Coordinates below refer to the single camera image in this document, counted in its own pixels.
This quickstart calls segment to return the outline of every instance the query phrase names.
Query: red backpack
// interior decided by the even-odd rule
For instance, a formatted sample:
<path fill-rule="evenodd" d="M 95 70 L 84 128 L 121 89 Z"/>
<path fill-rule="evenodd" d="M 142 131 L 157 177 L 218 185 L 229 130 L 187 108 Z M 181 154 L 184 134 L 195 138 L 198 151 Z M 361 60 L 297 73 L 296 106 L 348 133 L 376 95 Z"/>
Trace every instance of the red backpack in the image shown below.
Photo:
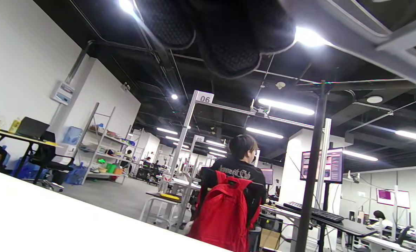
<path fill-rule="evenodd" d="M 248 252 L 244 190 L 251 181 L 227 177 L 219 171 L 216 174 L 218 184 L 206 195 L 188 236 L 230 251 Z M 257 210 L 251 223 L 256 221 L 258 215 Z"/>

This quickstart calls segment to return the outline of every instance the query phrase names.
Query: keyboard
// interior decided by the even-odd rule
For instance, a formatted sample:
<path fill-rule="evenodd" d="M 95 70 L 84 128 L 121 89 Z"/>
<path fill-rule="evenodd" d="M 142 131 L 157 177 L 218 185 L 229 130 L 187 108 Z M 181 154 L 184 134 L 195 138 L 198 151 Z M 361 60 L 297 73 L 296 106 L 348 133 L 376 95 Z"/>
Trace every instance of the keyboard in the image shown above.
<path fill-rule="evenodd" d="M 303 204 L 299 204 L 293 201 L 289 203 L 284 203 L 283 205 L 287 208 L 291 208 L 291 209 L 298 210 L 298 211 L 301 211 L 301 208 L 303 207 Z M 342 220 L 344 220 L 344 217 L 340 215 L 333 214 L 331 212 L 323 211 L 323 210 L 316 209 L 316 208 L 312 208 L 312 215 L 315 217 L 327 220 L 329 222 L 333 222 L 333 223 L 340 223 L 342 222 Z"/>

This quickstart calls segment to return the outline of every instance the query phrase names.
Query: green container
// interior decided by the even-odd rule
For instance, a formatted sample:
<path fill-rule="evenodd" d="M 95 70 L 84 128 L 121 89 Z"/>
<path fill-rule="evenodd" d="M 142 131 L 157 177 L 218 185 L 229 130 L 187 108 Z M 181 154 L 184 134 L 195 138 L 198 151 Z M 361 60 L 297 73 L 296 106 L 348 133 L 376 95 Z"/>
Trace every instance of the green container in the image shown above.
<path fill-rule="evenodd" d="M 116 164 L 107 164 L 106 168 L 108 173 L 113 173 L 115 172 Z"/>

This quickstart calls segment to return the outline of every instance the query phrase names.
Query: number 06 sign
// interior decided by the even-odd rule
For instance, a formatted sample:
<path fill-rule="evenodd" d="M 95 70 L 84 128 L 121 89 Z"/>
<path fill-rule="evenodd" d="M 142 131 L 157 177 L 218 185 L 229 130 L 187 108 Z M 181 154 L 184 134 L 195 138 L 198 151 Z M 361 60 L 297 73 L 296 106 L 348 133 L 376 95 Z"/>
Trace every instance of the number 06 sign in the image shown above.
<path fill-rule="evenodd" d="M 213 98 L 214 94 L 199 91 L 195 100 L 199 102 L 212 103 Z"/>

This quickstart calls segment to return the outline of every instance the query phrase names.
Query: fluorescent light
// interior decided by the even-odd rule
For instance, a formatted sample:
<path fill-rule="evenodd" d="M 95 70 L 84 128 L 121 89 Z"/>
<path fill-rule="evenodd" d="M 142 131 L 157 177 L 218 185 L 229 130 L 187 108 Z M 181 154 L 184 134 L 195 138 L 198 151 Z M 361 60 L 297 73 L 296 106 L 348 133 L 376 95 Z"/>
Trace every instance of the fluorescent light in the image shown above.
<path fill-rule="evenodd" d="M 219 150 L 219 149 L 212 148 L 212 147 L 208 147 L 208 149 L 209 149 L 209 150 L 212 150 L 212 151 L 217 151 L 217 152 L 219 152 L 219 153 L 227 153 L 226 151 Z"/>
<path fill-rule="evenodd" d="M 416 139 L 416 133 L 412 133 L 408 131 L 396 131 L 396 134 Z"/>
<path fill-rule="evenodd" d="M 262 134 L 262 135 L 266 135 L 266 136 L 276 137 L 276 138 L 279 138 L 279 139 L 284 138 L 281 135 L 278 135 L 278 134 L 275 134 L 275 133 L 272 133 L 272 132 L 261 131 L 260 129 L 254 129 L 254 128 L 247 127 L 246 130 L 247 131 L 250 131 L 250 132 L 257 133 L 257 134 Z"/>
<path fill-rule="evenodd" d="M 179 139 L 175 137 L 166 136 L 166 138 L 179 142 Z"/>
<path fill-rule="evenodd" d="M 181 147 L 189 148 L 189 146 L 187 146 L 187 145 L 182 145 Z"/>
<path fill-rule="evenodd" d="M 329 41 L 321 37 L 318 33 L 303 27 L 296 27 L 295 41 L 300 42 L 308 47 L 332 45 Z"/>
<path fill-rule="evenodd" d="M 206 142 L 209 142 L 210 144 L 218 145 L 218 146 L 221 146 L 221 147 L 225 148 L 225 145 L 223 143 L 218 143 L 218 142 L 214 142 L 214 141 L 211 141 L 211 140 L 206 140 Z"/>
<path fill-rule="evenodd" d="M 209 152 L 211 155 L 216 155 L 216 156 L 222 156 L 225 157 L 225 155 L 219 154 L 219 153 L 213 153 L 213 152 Z"/>
<path fill-rule="evenodd" d="M 133 3 L 130 0 L 119 0 L 119 6 L 128 14 L 134 14 Z"/>
<path fill-rule="evenodd" d="M 157 130 L 159 130 L 159 131 L 168 132 L 168 133 L 171 133 L 171 134 L 174 134 L 174 135 L 178 134 L 178 133 L 176 133 L 175 131 L 170 131 L 170 130 L 168 130 L 168 129 L 162 129 L 162 128 L 156 128 L 156 129 L 157 129 Z"/>
<path fill-rule="evenodd" d="M 350 152 L 349 150 L 343 150 L 343 154 L 349 155 L 349 156 L 355 156 L 356 158 L 363 158 L 369 161 L 377 161 L 378 159 L 372 156 L 366 156 L 360 153 Z"/>
<path fill-rule="evenodd" d="M 277 101 L 274 101 L 274 100 L 262 99 L 262 98 L 259 99 L 258 102 L 260 104 L 268 105 L 268 106 L 271 106 L 271 107 L 276 107 L 280 110 L 288 110 L 288 111 L 300 113 L 300 114 L 303 114 L 303 115 L 313 115 L 313 114 L 315 114 L 314 110 L 310 110 L 310 109 L 305 108 L 305 107 L 300 107 L 300 106 L 296 106 L 296 105 L 287 104 L 287 103 L 284 103 L 284 102 L 277 102 Z"/>

